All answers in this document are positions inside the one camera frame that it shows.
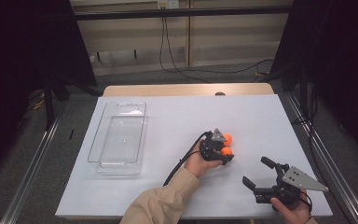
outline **wall outlet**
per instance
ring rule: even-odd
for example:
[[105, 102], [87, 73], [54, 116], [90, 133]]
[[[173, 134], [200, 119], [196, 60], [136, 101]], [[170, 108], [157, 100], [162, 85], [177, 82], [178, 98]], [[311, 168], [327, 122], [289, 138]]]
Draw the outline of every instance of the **wall outlet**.
[[157, 9], [168, 9], [168, 0], [157, 1]]
[[168, 8], [169, 9], [179, 8], [179, 0], [169, 0], [168, 1]]
[[95, 63], [95, 56], [94, 56], [94, 55], [89, 56], [89, 61], [90, 61], [91, 63]]

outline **black mount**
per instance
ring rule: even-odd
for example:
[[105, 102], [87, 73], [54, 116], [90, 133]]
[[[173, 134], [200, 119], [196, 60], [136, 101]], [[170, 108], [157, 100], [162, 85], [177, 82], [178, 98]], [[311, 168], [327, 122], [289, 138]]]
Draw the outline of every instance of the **black mount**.
[[213, 133], [208, 131], [205, 140], [200, 144], [200, 154], [205, 161], [222, 161], [223, 165], [226, 165], [234, 155], [221, 154], [224, 146], [224, 141], [213, 140]]
[[289, 165], [275, 163], [267, 157], [262, 157], [261, 162], [269, 168], [275, 168], [277, 172], [277, 185], [272, 188], [256, 188], [255, 184], [246, 176], [243, 177], [242, 183], [248, 189], [254, 192], [257, 203], [270, 203], [271, 198], [278, 198], [283, 204], [292, 205], [299, 200], [301, 190], [282, 181], [282, 177], [289, 170]]

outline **electrical cable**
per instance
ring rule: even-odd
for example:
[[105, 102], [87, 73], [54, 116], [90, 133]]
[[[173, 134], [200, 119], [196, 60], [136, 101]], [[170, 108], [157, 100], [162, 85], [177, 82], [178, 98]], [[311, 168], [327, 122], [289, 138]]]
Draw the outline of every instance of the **electrical cable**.
[[[176, 71], [174, 71], [174, 72], [165, 69], [164, 66], [162, 65], [161, 54], [162, 54], [162, 46], [163, 46], [163, 44], [164, 44], [164, 34], [167, 36], [168, 49], [169, 49], [169, 52], [170, 52], [170, 55], [171, 55], [171, 61], [172, 61], [173, 67], [174, 67], [175, 70], [176, 70]], [[202, 79], [202, 78], [191, 77], [191, 76], [185, 75], [185, 74], [183, 74], [183, 73], [176, 67], [176, 64], [175, 64], [175, 62], [174, 62], [174, 60], [173, 60], [173, 56], [172, 56], [172, 52], [171, 52], [170, 39], [168, 38], [167, 18], [165, 18], [165, 17], [162, 18], [162, 38], [161, 38], [161, 48], [159, 49], [159, 64], [160, 64], [161, 68], [162, 68], [164, 71], [166, 71], [166, 72], [169, 72], [169, 73], [179, 73], [179, 74], [182, 75], [183, 77], [193, 78], [193, 79], [196, 79], [196, 80], [198, 80], [198, 81], [202, 81], [202, 82], [206, 82], [206, 83], [211, 83], [210, 81], [204, 80], [204, 79]]]
[[194, 142], [193, 146], [191, 146], [191, 148], [188, 150], [188, 152], [185, 154], [185, 156], [179, 160], [178, 164], [175, 166], [175, 168], [173, 168], [173, 170], [171, 171], [171, 173], [168, 175], [167, 179], [165, 180], [164, 182], [164, 185], [163, 186], [166, 186], [168, 185], [168, 183], [170, 182], [170, 180], [172, 179], [173, 175], [176, 173], [176, 171], [179, 170], [179, 168], [183, 165], [183, 163], [185, 163], [185, 161], [191, 156], [193, 155], [194, 153], [197, 153], [199, 151], [194, 151], [194, 152], [191, 152], [194, 148], [194, 146], [200, 141], [200, 139], [205, 136], [208, 132], [205, 132], [203, 133], [202, 135], [200, 135], [199, 138], [197, 138], [197, 140]]
[[[322, 181], [324, 182], [324, 184], [329, 188], [329, 185], [327, 184], [326, 180], [325, 180], [325, 177], [324, 177], [324, 174], [322, 173], [322, 170], [319, 166], [319, 163], [318, 161], [316, 160], [316, 156], [315, 156], [315, 152], [313, 150], [313, 144], [312, 144], [312, 135], [313, 135], [313, 132], [314, 132], [314, 123], [313, 123], [313, 119], [314, 117], [316, 116], [316, 113], [317, 113], [317, 110], [318, 110], [318, 100], [317, 100], [317, 91], [316, 91], [316, 88], [313, 86], [312, 87], [312, 92], [311, 92], [311, 99], [310, 99], [310, 117], [308, 119], [306, 118], [303, 118], [303, 122], [307, 122], [310, 126], [310, 130], [309, 130], [309, 137], [308, 137], [308, 144], [309, 144], [309, 148], [310, 148], [310, 154], [312, 156], [312, 159], [316, 165], [316, 169], [318, 171], [318, 173], [320, 174], [321, 176], [321, 179]], [[333, 200], [336, 202], [339, 210], [341, 211], [342, 215], [345, 217], [345, 219], [347, 220], [348, 223], [351, 224], [350, 222], [350, 219], [348, 218], [347, 214], [344, 212], [343, 208], [341, 207], [341, 205], [338, 203], [338, 200], [337, 200], [337, 197], [336, 195], [333, 193], [333, 191], [329, 190], [331, 196], [333, 197]]]
[[[312, 105], [313, 104], [313, 102], [310, 102], [310, 105], [308, 106], [308, 110], [307, 110], [307, 112], [309, 113], [310, 111], [311, 111], [311, 108], [312, 108]], [[312, 111], [312, 113], [311, 113], [311, 118], [313, 117], [313, 116], [315, 116], [316, 115], [316, 111]], [[296, 119], [294, 119], [293, 121], [291, 121], [290, 123], [293, 125], [293, 124], [298, 124], [298, 123], [306, 123], [307, 121], [309, 121], [309, 118], [307, 118], [307, 115], [305, 115], [305, 114], [302, 114], [300, 117], [298, 117], [298, 118], [296, 118]]]
[[[163, 47], [163, 44], [164, 44], [164, 35], [166, 35], [166, 38], [167, 38], [167, 42], [168, 42], [168, 49], [169, 49], [169, 53], [170, 53], [170, 57], [171, 57], [171, 61], [172, 61], [172, 65], [175, 69], [175, 71], [170, 71], [170, 70], [167, 70], [163, 65], [162, 65], [162, 59], [161, 59], [161, 55], [162, 55], [162, 47]], [[207, 81], [207, 80], [204, 80], [202, 78], [197, 78], [197, 77], [191, 77], [191, 76], [188, 76], [188, 75], [185, 75], [183, 74], [182, 72], [207, 72], [207, 73], [217, 73], [217, 74], [235, 74], [235, 73], [240, 73], [240, 72], [244, 72], [244, 71], [247, 71], [251, 68], [254, 68], [256, 67], [257, 68], [257, 74], [258, 74], [258, 65], [260, 65], [261, 63], [265, 63], [265, 62], [273, 62], [274, 60], [273, 59], [266, 59], [266, 60], [262, 60], [252, 66], [249, 66], [249, 67], [246, 67], [244, 69], [241, 69], [241, 70], [238, 70], [238, 71], [232, 71], [232, 72], [223, 72], [223, 71], [213, 71], [213, 70], [202, 70], [202, 69], [178, 69], [175, 62], [174, 62], [174, 59], [173, 59], [173, 56], [172, 56], [172, 51], [171, 51], [171, 43], [170, 43], [170, 39], [169, 39], [169, 35], [168, 35], [168, 24], [167, 24], [167, 19], [164, 17], [162, 18], [162, 37], [161, 37], [161, 46], [160, 46], [160, 50], [159, 50], [159, 64], [161, 66], [161, 68], [166, 71], [166, 72], [169, 72], [169, 73], [179, 73], [181, 74], [182, 76], [184, 77], [189, 77], [189, 78], [194, 78], [196, 80], [199, 80], [199, 81], [203, 81], [203, 82], [207, 82], [207, 83], [211, 83], [210, 81]]]
[[255, 78], [251, 81], [251, 83], [254, 83], [258, 79], [258, 63], [255, 67]]
[[298, 198], [302, 203], [306, 204], [308, 206], [308, 208], [310, 209], [310, 213], [312, 212], [312, 199], [310, 198], [310, 196], [308, 196], [308, 194], [304, 193], [303, 191], [300, 191], [302, 194], [304, 194], [305, 196], [307, 196], [308, 200], [310, 200], [310, 202], [307, 202], [306, 200], [302, 199], [302, 198]]

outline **orange gripper tip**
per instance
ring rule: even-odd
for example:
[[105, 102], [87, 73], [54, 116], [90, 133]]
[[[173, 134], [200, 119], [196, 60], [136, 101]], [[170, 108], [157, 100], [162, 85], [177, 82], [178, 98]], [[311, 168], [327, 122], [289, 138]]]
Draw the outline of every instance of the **orange gripper tip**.
[[220, 151], [222, 153], [222, 155], [232, 155], [232, 150], [230, 147], [223, 147], [222, 150]]
[[231, 134], [225, 133], [225, 134], [223, 134], [223, 136], [225, 136], [225, 138], [227, 139], [227, 141], [224, 142], [224, 145], [225, 145], [225, 147], [228, 147], [232, 142]]

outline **hand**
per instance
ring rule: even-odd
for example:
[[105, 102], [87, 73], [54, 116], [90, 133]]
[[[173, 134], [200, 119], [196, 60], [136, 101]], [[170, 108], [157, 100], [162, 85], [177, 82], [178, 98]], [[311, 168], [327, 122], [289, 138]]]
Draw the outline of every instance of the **hand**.
[[221, 161], [205, 161], [200, 155], [200, 141], [191, 150], [192, 154], [185, 163], [185, 168], [197, 178], [205, 175], [211, 169], [222, 164]]
[[[307, 200], [307, 192], [302, 189], [300, 197]], [[295, 208], [286, 207], [279, 199], [271, 198], [272, 205], [283, 215], [287, 224], [307, 223], [310, 220], [310, 208], [303, 202], [298, 201]]]

